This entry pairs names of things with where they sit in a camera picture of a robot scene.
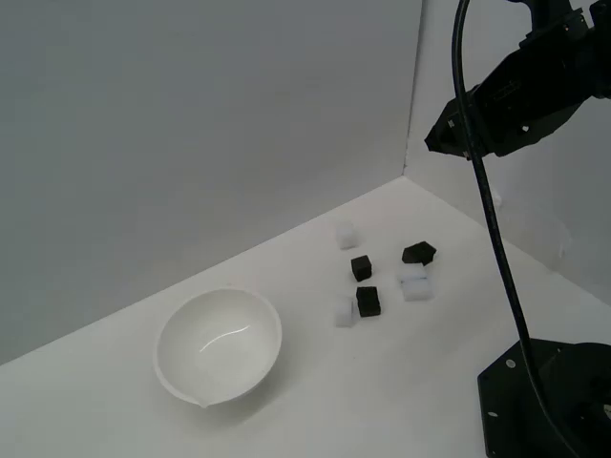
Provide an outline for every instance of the white backdrop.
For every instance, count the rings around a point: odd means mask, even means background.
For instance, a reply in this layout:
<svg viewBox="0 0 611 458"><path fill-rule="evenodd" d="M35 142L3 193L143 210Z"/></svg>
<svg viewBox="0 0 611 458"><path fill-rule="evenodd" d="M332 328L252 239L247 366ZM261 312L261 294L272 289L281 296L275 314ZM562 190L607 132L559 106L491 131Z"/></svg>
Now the white backdrop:
<svg viewBox="0 0 611 458"><path fill-rule="evenodd" d="M587 7L593 2L572 3L584 8L591 25ZM453 98L450 44L456 4L425 0L423 8L406 175L483 221L471 164L430 153L424 144ZM474 0L464 37L468 89L517 49L530 28L525 5ZM611 303L610 116L611 102L588 100L539 144L503 158L486 158L491 182L504 200L503 235L607 303ZM558 250L568 239L572 244L560 260Z"/></svg>
<svg viewBox="0 0 611 458"><path fill-rule="evenodd" d="M400 176L420 7L2 2L0 363Z"/></svg>

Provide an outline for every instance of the black cube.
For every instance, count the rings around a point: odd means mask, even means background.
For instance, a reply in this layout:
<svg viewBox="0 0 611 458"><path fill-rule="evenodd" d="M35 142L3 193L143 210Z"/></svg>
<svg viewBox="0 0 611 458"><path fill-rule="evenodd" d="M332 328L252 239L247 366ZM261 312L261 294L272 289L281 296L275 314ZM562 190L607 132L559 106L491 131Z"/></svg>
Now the black cube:
<svg viewBox="0 0 611 458"><path fill-rule="evenodd" d="M415 245L407 247L403 250L403 257L401 258L405 264L418 264L422 263L427 265L432 261L433 256L437 249L426 243L425 241L421 241L420 243L416 243Z"/></svg>
<svg viewBox="0 0 611 458"><path fill-rule="evenodd" d="M378 288L375 286L360 286L356 288L356 301L359 305L361 317L377 317L382 313Z"/></svg>
<svg viewBox="0 0 611 458"><path fill-rule="evenodd" d="M371 278L371 261L367 255L354 258L350 263L352 264L352 274L357 281Z"/></svg>

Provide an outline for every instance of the white tabletop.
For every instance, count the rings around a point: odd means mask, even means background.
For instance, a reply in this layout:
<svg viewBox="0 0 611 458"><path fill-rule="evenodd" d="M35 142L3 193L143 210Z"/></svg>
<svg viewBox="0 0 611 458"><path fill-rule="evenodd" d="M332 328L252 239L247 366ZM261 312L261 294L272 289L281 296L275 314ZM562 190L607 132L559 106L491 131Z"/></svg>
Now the white tabletop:
<svg viewBox="0 0 611 458"><path fill-rule="evenodd" d="M333 226L362 236L340 251ZM403 302L402 249L438 248L435 297ZM611 344L611 308L508 246L534 337ZM367 254L382 316L333 327ZM206 410L169 395L152 368L164 321L199 292L259 290L284 342L262 386ZM405 178L54 343L0 366L0 456L484 457L477 374L516 341L487 233Z"/></svg>

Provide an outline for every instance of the white bowl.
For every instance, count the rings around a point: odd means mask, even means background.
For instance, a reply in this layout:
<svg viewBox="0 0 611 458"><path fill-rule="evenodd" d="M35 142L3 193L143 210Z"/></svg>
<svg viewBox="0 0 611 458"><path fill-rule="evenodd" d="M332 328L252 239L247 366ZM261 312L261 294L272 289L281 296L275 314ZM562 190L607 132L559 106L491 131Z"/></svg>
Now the white bowl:
<svg viewBox="0 0 611 458"><path fill-rule="evenodd" d="M254 388L276 362L282 327L256 293L209 291L183 305L161 330L154 365L174 396L202 407Z"/></svg>

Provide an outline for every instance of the white block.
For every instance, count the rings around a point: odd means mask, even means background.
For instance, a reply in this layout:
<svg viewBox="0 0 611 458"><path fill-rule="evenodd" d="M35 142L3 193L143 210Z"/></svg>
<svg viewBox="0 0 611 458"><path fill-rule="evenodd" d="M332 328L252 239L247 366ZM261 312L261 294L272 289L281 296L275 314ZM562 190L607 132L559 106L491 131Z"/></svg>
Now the white block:
<svg viewBox="0 0 611 458"><path fill-rule="evenodd" d="M432 298L432 286L429 279L414 279L401 283L403 298L409 301L427 301Z"/></svg>
<svg viewBox="0 0 611 458"><path fill-rule="evenodd" d="M335 239L340 249L348 250L358 244L356 229L350 221L342 221L335 227Z"/></svg>
<svg viewBox="0 0 611 458"><path fill-rule="evenodd" d="M500 196L498 191L494 187L490 187L490 194L493 197L493 204L495 205L495 210L499 211L503 206L503 198Z"/></svg>
<svg viewBox="0 0 611 458"><path fill-rule="evenodd" d="M355 301L351 298L342 298L335 303L335 326L352 327L354 325Z"/></svg>
<svg viewBox="0 0 611 458"><path fill-rule="evenodd" d="M405 283L409 280L425 279L427 271L424 270L422 264L403 264L397 271L397 279L400 283Z"/></svg>

